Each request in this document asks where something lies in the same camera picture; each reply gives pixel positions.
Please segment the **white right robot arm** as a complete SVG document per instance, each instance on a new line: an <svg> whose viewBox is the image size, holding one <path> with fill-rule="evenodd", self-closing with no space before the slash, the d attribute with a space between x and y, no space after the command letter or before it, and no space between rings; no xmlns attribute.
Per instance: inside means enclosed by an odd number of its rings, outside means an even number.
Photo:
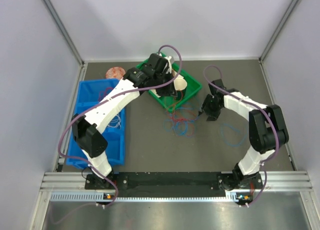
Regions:
<svg viewBox="0 0 320 230"><path fill-rule="evenodd" d="M245 188L255 178L261 165L273 157L279 148L289 141L289 134L281 108L265 105L242 95L236 89L226 89L221 79L209 84L199 115L207 115L208 121L216 121L222 109L228 109L248 121L250 147L245 156L235 165L230 177L222 178L220 185L225 190Z"/></svg>

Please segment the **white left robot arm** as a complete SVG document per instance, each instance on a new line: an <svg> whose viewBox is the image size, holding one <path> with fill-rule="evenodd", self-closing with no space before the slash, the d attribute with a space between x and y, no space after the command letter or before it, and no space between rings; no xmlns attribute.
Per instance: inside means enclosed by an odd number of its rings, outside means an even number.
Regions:
<svg viewBox="0 0 320 230"><path fill-rule="evenodd" d="M141 96L146 88L156 90L159 96L175 96L177 92L171 81L176 76L173 73L173 62L172 56L152 53L141 67L130 68L117 86L99 102L98 107L83 116L73 116L73 139L87 157L96 175L96 182L102 188L109 188L114 181L106 154L108 142L103 132L111 120L131 101Z"/></svg>

